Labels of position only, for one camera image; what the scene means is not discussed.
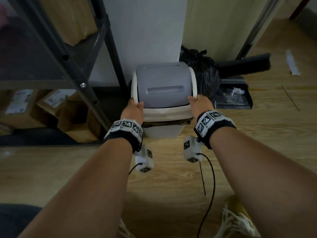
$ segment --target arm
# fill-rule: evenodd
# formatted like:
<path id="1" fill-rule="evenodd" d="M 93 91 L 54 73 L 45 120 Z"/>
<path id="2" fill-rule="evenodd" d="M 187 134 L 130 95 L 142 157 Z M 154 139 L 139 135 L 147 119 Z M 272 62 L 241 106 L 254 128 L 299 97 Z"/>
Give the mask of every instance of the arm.
<path id="1" fill-rule="evenodd" d="M 142 124 L 142 109 L 143 103 L 130 100 L 121 118 Z M 115 237 L 131 157 L 127 140 L 107 140 L 19 237 Z"/>
<path id="2" fill-rule="evenodd" d="M 213 109 L 205 97 L 192 100 L 191 105 L 196 117 Z M 229 184 L 263 237 L 316 236 L 314 172 L 234 128 L 216 130 L 210 137 L 210 145 Z"/>

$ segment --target plastic bag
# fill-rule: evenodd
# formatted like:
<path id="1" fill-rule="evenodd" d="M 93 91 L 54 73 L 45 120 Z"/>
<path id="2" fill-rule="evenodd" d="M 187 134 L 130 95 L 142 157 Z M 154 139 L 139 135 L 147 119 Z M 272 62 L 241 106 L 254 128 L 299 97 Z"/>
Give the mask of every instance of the plastic bag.
<path id="1" fill-rule="evenodd" d="M 188 50 L 183 45 L 181 49 L 184 52 L 180 55 L 179 61 L 186 63 L 194 70 L 197 93 L 211 99 L 220 87 L 220 76 L 215 61 L 210 57 L 203 56 L 207 50 L 201 52 L 196 49 Z"/>

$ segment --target hand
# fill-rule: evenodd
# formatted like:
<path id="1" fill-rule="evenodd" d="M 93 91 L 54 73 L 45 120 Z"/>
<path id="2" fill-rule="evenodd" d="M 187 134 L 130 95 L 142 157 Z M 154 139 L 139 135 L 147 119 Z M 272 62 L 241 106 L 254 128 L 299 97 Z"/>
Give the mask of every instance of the hand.
<path id="1" fill-rule="evenodd" d="M 139 125 L 143 124 L 143 107 L 144 103 L 135 105 L 133 98 L 129 99 L 128 106 L 122 111 L 120 119 L 134 119 Z"/>
<path id="2" fill-rule="evenodd" d="M 195 119 L 198 118 L 203 112 L 214 110 L 212 102 L 204 95 L 198 94 L 197 98 L 192 96 L 188 97 L 189 104 L 191 105 L 191 112 Z"/>

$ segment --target cardboard box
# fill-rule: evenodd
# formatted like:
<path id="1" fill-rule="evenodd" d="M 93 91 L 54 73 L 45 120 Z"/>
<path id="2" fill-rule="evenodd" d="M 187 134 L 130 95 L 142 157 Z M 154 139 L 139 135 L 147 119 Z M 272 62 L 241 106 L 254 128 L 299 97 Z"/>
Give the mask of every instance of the cardboard box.
<path id="1" fill-rule="evenodd" d="M 68 100 L 81 100 L 75 89 L 55 89 L 38 101 L 37 105 L 58 118 L 66 97 L 68 97 Z"/>
<path id="2" fill-rule="evenodd" d="M 14 129 L 45 127 L 50 115 L 36 102 L 49 91 L 22 89 L 7 93 L 6 104 L 0 105 L 0 123 Z"/>
<path id="3" fill-rule="evenodd" d="M 12 128 L 0 123 L 0 136 L 11 135 L 12 133 L 13 133 Z"/>
<path id="4" fill-rule="evenodd" d="M 98 31 L 87 0 L 39 0 L 62 40 L 74 46 Z"/>
<path id="5" fill-rule="evenodd" d="M 82 100 L 66 100 L 57 127 L 77 142 L 99 140 L 101 125 Z"/>

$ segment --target wooden floor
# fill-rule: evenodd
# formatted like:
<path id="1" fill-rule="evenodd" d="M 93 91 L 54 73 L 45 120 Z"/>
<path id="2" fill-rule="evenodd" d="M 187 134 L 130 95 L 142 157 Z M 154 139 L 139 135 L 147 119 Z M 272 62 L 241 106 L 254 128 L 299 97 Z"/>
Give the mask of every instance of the wooden floor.
<path id="1" fill-rule="evenodd" d="M 285 51 L 291 49 L 300 76 L 291 76 Z M 270 52 L 272 69 L 245 76 L 253 98 L 252 110 L 223 110 L 239 130 L 317 172 L 317 44 L 286 20 L 274 20 L 252 50 Z M 149 140 L 155 169 L 129 177 L 123 220 L 137 237 L 196 237 L 212 194 L 212 172 L 202 162 L 183 158 L 183 139 L 193 125 L 175 139 Z M 95 147 L 2 148 L 0 202 L 44 206 Z M 213 237 L 222 206 L 233 194 L 212 151 L 203 149 L 216 174 L 214 204 L 201 237 Z"/>

